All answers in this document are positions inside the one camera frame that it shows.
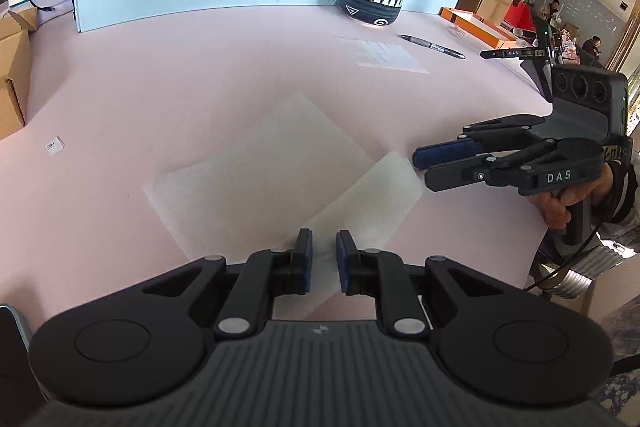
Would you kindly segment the person right hand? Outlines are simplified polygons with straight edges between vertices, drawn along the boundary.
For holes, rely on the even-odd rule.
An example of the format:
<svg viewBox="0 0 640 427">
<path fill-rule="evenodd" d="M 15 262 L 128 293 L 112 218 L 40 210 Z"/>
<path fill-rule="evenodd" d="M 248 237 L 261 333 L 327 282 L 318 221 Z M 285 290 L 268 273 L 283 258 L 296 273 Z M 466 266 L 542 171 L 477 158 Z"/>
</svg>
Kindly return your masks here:
<svg viewBox="0 0 640 427">
<path fill-rule="evenodd" d="M 529 196 L 528 200 L 537 208 L 548 228 L 562 230 L 572 220 L 572 215 L 568 210 L 570 206 L 576 205 L 586 198 L 591 199 L 592 205 L 600 205 L 608 198 L 612 187 L 612 169 L 608 164 L 604 164 L 601 176 L 597 180 L 571 186 L 559 196 L 540 193 Z"/>
</svg>

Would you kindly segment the person right forearm sleeve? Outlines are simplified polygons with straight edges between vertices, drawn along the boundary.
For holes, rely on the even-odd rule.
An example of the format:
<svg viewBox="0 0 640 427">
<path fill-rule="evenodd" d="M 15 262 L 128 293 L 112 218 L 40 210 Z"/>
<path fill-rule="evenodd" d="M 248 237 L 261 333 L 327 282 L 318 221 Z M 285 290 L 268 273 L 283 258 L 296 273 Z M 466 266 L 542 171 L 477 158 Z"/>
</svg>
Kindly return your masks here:
<svg viewBox="0 0 640 427">
<path fill-rule="evenodd" d="M 639 153 L 628 166 L 619 161 L 606 163 L 612 173 L 612 187 L 597 215 L 603 217 L 601 239 L 614 241 L 636 253 L 639 251 Z"/>
</svg>

